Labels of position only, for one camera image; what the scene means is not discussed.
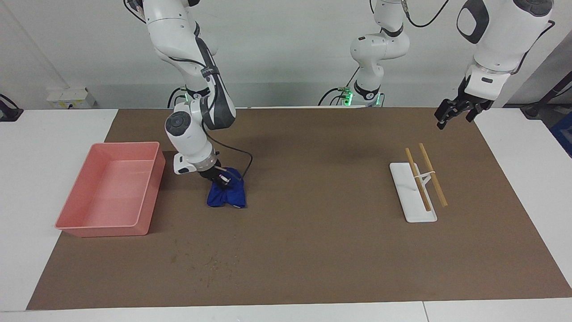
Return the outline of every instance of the wall socket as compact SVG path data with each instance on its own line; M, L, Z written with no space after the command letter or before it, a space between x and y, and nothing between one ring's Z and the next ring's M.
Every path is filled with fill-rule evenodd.
M93 108L96 104L95 98L86 88L70 88L51 91L47 96L48 103L53 108Z

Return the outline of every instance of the green led light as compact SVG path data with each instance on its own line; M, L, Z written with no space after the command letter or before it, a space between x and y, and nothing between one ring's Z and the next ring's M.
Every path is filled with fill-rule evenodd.
M344 105L345 106L352 105L352 99L353 99L353 93L348 92L347 95L345 96Z

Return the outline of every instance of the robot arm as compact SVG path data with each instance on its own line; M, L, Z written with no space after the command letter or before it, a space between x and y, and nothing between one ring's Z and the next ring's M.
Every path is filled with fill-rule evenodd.
M468 111L471 122L488 110L539 35L546 29L553 0L468 0L457 29L476 51L455 99L445 99L435 112L437 126Z
M235 106L220 76L212 54L200 38L200 27L190 8L198 1L144 0L145 22L159 57L177 68L192 98L175 106L165 122L170 141L179 152L174 158L177 174L197 171L201 176L226 186L230 178L204 132L228 128L236 117Z
M404 56L409 50L409 37L403 32L401 0L378 0L375 6L375 21L380 33L368 34L355 39L350 51L359 64L357 78L351 90L353 101L372 106L377 103L383 79L383 67L379 61Z

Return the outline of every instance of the pink plastic tray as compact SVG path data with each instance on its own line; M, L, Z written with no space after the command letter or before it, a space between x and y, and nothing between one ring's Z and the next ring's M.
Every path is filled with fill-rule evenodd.
M164 168L159 142L92 145L55 227L79 237L145 235Z

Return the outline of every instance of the brown paper surface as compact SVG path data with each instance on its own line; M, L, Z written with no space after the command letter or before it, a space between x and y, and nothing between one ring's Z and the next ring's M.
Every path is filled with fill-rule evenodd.
M168 110L119 111L106 142L159 141L167 166L149 234L60 236L28 309L571 297L474 124L433 109L239 110L211 134L251 151L247 209L205 204L175 175ZM389 164L418 143L449 207L407 223ZM224 166L248 157L216 147Z

